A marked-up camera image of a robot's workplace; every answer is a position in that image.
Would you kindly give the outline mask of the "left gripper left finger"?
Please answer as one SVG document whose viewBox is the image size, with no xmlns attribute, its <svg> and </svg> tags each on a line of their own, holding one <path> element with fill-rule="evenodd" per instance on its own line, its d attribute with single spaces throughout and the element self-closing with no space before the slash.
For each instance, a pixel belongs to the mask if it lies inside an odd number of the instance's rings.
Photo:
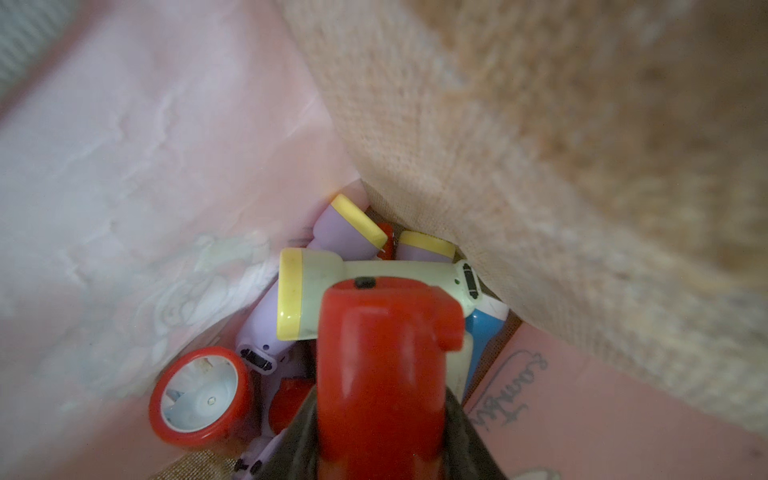
<svg viewBox="0 0 768 480">
<path fill-rule="evenodd" d="M 317 392 L 313 387 L 271 457 L 257 470 L 255 479 L 317 478 L 319 449 Z"/>
</svg>

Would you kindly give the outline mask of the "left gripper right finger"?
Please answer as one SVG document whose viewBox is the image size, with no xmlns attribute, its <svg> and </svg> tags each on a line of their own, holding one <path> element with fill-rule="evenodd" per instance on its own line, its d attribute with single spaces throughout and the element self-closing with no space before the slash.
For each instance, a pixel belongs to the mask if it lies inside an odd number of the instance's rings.
<svg viewBox="0 0 768 480">
<path fill-rule="evenodd" d="M 443 442 L 445 479 L 506 479 L 450 389 L 446 390 L 445 397 Z"/>
</svg>

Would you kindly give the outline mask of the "red flashlight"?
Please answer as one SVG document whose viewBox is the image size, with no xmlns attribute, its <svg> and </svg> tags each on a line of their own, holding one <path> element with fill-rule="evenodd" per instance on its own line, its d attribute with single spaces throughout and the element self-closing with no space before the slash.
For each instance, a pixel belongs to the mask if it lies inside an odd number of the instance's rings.
<svg viewBox="0 0 768 480">
<path fill-rule="evenodd" d="M 269 427 L 275 435 L 290 425 L 314 386 L 315 381 L 308 378 L 283 378 L 280 381 L 267 412 Z"/>
<path fill-rule="evenodd" d="M 236 451 L 253 437 L 254 391 L 233 351 L 205 347 L 181 356 L 157 380 L 148 417 L 163 442 L 186 450 Z"/>
<path fill-rule="evenodd" d="M 324 294 L 317 339 L 320 479 L 439 479 L 446 356 L 464 315 L 440 287 L 393 277 Z"/>
</svg>

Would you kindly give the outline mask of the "purple flashlight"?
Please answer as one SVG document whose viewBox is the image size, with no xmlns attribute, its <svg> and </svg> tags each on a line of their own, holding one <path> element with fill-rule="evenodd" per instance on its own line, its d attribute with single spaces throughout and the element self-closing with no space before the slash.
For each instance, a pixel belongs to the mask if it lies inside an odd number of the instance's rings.
<svg viewBox="0 0 768 480">
<path fill-rule="evenodd" d="M 446 240 L 410 230 L 398 238 L 395 258 L 400 261 L 452 263 L 456 246 Z"/>
<path fill-rule="evenodd" d="M 273 456 L 280 446 L 285 432 L 275 437 L 261 436 L 254 439 L 234 465 L 232 480 L 253 480 L 261 467 Z"/>
<path fill-rule="evenodd" d="M 312 343 L 298 339 L 301 313 L 301 294 L 281 294 L 280 281 L 276 280 L 255 304 L 236 335 L 235 351 L 246 366 L 271 376 L 298 360 L 313 376 Z"/>
</svg>

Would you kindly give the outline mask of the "blue flashlight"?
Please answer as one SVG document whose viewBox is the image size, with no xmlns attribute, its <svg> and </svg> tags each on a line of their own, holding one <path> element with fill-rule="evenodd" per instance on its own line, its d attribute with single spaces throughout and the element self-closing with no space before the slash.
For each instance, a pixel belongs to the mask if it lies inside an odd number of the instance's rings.
<svg viewBox="0 0 768 480">
<path fill-rule="evenodd" d="M 475 310 L 465 319 L 466 331 L 472 336 L 473 348 L 464 397 L 469 395 L 470 384 L 481 356 L 488 343 L 502 330 L 510 308 L 501 300 L 484 295 Z"/>
</svg>

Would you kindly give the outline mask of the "red flashlight bottom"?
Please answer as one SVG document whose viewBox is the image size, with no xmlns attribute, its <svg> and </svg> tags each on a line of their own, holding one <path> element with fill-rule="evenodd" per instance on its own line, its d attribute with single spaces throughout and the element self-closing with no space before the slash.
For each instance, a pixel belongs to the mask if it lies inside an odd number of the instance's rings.
<svg viewBox="0 0 768 480">
<path fill-rule="evenodd" d="M 440 287 L 393 277 L 324 294 L 317 339 L 320 479 L 439 479 L 446 356 L 464 315 Z"/>
</svg>

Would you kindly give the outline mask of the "green flashlight horizontal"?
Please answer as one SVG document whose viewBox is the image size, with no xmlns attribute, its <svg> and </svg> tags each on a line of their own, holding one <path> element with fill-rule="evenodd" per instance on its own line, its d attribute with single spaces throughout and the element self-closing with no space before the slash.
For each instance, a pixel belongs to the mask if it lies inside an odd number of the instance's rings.
<svg viewBox="0 0 768 480">
<path fill-rule="evenodd" d="M 358 277 L 394 277 L 442 288 L 469 315 L 483 292 L 471 265 L 427 261 L 345 261 L 338 254 L 306 248 L 280 253 L 277 283 L 276 337 L 280 341 L 311 340 L 318 336 L 322 297 L 333 285 Z"/>
</svg>

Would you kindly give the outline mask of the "red jute tote bag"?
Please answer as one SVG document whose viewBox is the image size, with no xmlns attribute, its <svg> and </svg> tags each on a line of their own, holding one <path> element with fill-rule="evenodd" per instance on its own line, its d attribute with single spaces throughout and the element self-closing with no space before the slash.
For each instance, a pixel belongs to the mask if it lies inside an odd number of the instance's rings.
<svg viewBox="0 0 768 480">
<path fill-rule="evenodd" d="M 3 2 L 2 477 L 175 461 L 154 380 L 338 192 L 575 354 L 510 476 L 766 477 L 763 1 Z"/>
</svg>

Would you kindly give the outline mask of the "purple flashlight horizontal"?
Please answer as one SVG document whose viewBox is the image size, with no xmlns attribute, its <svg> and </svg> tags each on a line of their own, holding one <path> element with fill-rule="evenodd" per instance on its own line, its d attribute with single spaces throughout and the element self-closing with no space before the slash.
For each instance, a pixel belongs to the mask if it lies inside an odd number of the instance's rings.
<svg viewBox="0 0 768 480">
<path fill-rule="evenodd" d="M 370 260 L 378 255 L 388 235 L 354 202 L 338 194 L 312 228 L 308 249 L 329 251 L 343 260 Z"/>
</svg>

